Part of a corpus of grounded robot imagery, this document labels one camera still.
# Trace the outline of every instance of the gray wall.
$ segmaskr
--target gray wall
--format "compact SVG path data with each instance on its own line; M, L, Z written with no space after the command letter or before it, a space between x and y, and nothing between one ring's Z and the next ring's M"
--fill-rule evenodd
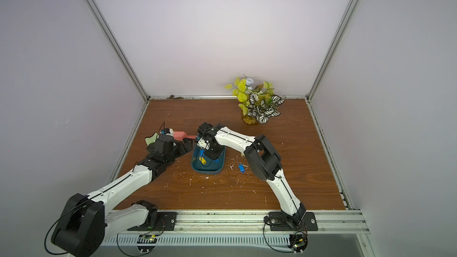
M224 86L243 73L306 94L349 3L96 1L150 95L229 95Z
M313 99L384 257L455 256L457 0L361 0Z
M0 255L49 256L46 230L106 184L143 101L83 0L0 0L0 72Z

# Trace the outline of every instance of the pink brush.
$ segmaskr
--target pink brush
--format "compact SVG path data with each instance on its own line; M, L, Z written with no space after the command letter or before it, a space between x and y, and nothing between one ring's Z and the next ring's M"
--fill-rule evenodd
M182 141L184 138L195 139L195 137L197 137L197 136L187 135L187 133L184 131L175 131L173 133L173 137L178 141Z

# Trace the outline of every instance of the wooden table surface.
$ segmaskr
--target wooden table surface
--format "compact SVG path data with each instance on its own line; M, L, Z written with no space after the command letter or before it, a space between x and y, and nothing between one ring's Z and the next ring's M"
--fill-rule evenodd
M345 209L305 100L287 99L279 107L281 115L266 124L249 126L241 120L241 110L233 99L152 100L143 117L120 175L147 155L144 139L165 121L167 128L197 132L207 122L224 124L242 134L264 134L282 157L284 174L294 194L306 209ZM178 158L156 180L140 188L116 209L147 200L159 209L280 209L268 184L248 167L241 173L238 164L248 165L234 149L227 148L225 165L218 175L201 175L191 168L192 152Z

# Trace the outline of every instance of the cable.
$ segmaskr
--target cable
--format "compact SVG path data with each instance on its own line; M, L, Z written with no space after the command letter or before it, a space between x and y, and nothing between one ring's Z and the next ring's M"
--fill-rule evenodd
M163 225L162 232L161 232L160 234L156 235L155 237L161 236L161 235L163 234L163 232L165 231L165 221L162 220L162 222L163 222L163 224L164 224L164 225ZM119 238L119 234L116 235L116 244L117 244L117 248L119 248L119 250L120 250L124 255L126 255L126 256L129 256L129 257L140 257L140 256L144 256L144 255L147 255L147 254L149 254L149 253L152 252L152 249L151 249L151 250L148 250L148 251L147 251L146 253L144 253L144 254L129 255L129 254L125 253L124 251L122 251L121 247L119 246L119 240L118 240L118 238Z
M160 128L157 132L157 137L159 137L161 134L160 134L160 131L162 130L162 126L164 127L164 133L165 133L165 121L160 125Z
M54 225L56 225L64 216L66 216L67 214L69 214L70 212L74 211L75 209L77 209L78 207L81 207L82 205L84 205L85 203L87 203L88 201L92 200L93 198L96 198L98 197L99 195L111 190L113 187L117 186L118 184L122 183L124 180L126 180L128 177L131 177L132 175L128 175L126 176L125 178L123 178L122 180L120 180L118 183L116 183L115 185L107 188L106 190L104 190L103 192L100 192L98 194L96 194L95 196L91 197L91 198L88 198L87 200L85 200L84 202L78 204L77 206L75 206L74 208L70 209L69 211L67 211L65 214L62 214L62 216L57 219L53 225L51 225L51 227L49 228L48 232L46 233L46 236L44 237L44 250L46 250L47 253L51 254L51 255L63 255L63 254L67 254L68 252L64 252L64 253L53 253L53 252L50 252L48 250L48 246L46 246L46 240L48 239L48 235L49 233L51 232L51 229L54 227Z
M276 250L273 247L271 247L270 244L268 244L268 242L266 241L266 238L265 238L265 226L266 226L266 223L264 223L264 225L263 225L263 239L265 240L265 243L268 245L269 248L273 249L276 252L280 252L280 253L293 253L293 250L292 251L279 251L279 250Z
M46 240L48 239L48 235L49 235L49 232L51 232L51 229L54 227L54 225L56 225L64 216L66 216L67 214L69 214L70 212L72 212L73 210L75 210L76 208L78 207L81 207L82 205L84 205L85 203L87 203L88 201L90 201L91 199L88 199L86 201L84 201L83 203L81 204L78 204L77 206L75 206L74 208L70 209L69 211L67 211L65 214L62 214L62 216L56 220L56 222L53 223L53 225L49 228L48 232L46 233L46 236L44 237L44 250L46 250L47 253L51 254L51 255L63 255L63 254L67 254L68 252L64 252L64 253L53 253L53 252L50 252L48 250L48 247L46 246Z
M293 253L294 250L292 249L292 251L279 251L279 250L276 250L274 249L273 247L270 246L270 244L268 244L268 242L266 241L266 238L265 238L265 226L268 225L266 222L264 223L263 225L263 239L265 240L265 243L268 245L269 248L273 249L274 251L276 252L280 252L280 253ZM306 230L306 225L305 225L305 232L303 231L295 231L295 233L292 235L292 237L290 238L291 242L292 242L292 239L294 238L295 235L297 235L297 233L303 233L303 235L305 235L305 248L304 250L308 247L308 231Z

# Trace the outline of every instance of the blue object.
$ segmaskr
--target blue object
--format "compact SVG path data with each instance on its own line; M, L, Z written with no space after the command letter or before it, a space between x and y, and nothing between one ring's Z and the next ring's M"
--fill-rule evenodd
M194 153L192 155L191 166L194 171L202 175L217 175L222 171L225 161L225 150L226 147L222 150L221 154L216 160L210 159L208 156L203 156L204 150L199 146L195 146ZM204 157L206 160L206 165L203 165L199 157Z

